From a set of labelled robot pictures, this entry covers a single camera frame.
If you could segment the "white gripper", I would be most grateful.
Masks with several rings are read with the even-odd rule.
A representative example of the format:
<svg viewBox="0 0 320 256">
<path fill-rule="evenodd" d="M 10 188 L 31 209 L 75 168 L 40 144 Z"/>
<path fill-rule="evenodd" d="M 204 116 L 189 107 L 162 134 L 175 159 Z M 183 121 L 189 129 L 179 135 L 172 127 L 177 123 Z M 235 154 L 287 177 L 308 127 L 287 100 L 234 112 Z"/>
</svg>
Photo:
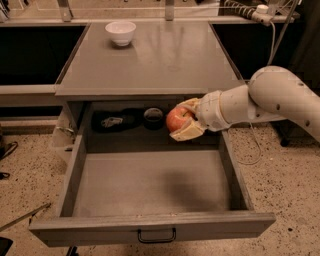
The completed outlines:
<svg viewBox="0 0 320 256">
<path fill-rule="evenodd" d="M 204 95 L 201 99 L 191 98 L 178 104 L 193 114 L 198 121 L 189 118 L 181 128 L 171 132 L 170 137 L 176 141 L 187 141 L 202 136 L 205 128 L 217 132 L 230 127 L 224 119 L 220 108 L 221 91 L 214 91 Z"/>
</svg>

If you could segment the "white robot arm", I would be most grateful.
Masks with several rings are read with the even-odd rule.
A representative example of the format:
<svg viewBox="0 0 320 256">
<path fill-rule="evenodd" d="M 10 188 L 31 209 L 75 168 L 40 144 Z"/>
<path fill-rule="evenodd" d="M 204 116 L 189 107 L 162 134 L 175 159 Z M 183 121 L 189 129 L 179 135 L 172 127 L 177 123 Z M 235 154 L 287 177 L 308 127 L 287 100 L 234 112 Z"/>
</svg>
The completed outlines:
<svg viewBox="0 0 320 256">
<path fill-rule="evenodd" d="M 170 136 L 187 141 L 238 123 L 288 119 L 320 141 L 320 97 L 291 71 L 267 66 L 250 81 L 176 105 L 166 117 Z"/>
</svg>

